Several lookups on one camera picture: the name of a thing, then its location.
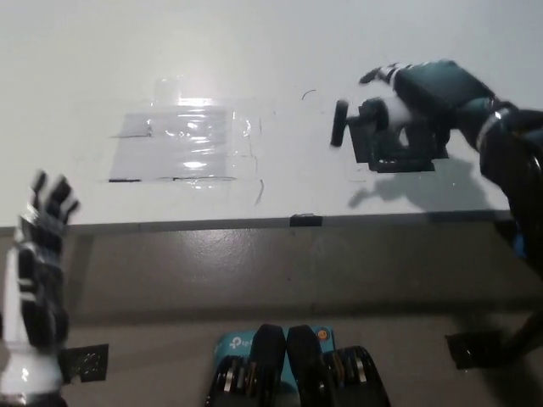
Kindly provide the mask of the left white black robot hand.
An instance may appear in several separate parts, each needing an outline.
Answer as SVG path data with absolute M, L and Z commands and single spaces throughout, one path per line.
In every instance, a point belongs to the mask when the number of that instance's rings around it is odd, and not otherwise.
M 67 338 L 62 258 L 70 217 L 78 207 L 65 176 L 49 186 L 48 174 L 36 173 L 6 258 L 2 334 L 12 349 L 56 353 Z

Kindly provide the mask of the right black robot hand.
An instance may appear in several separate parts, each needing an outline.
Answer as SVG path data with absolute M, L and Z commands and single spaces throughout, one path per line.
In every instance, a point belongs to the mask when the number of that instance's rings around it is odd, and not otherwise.
M 458 130 L 472 148 L 489 117 L 503 108 L 482 81 L 449 59 L 419 64 L 395 63 L 367 72 L 359 83 L 390 86 L 413 113 L 448 130 Z

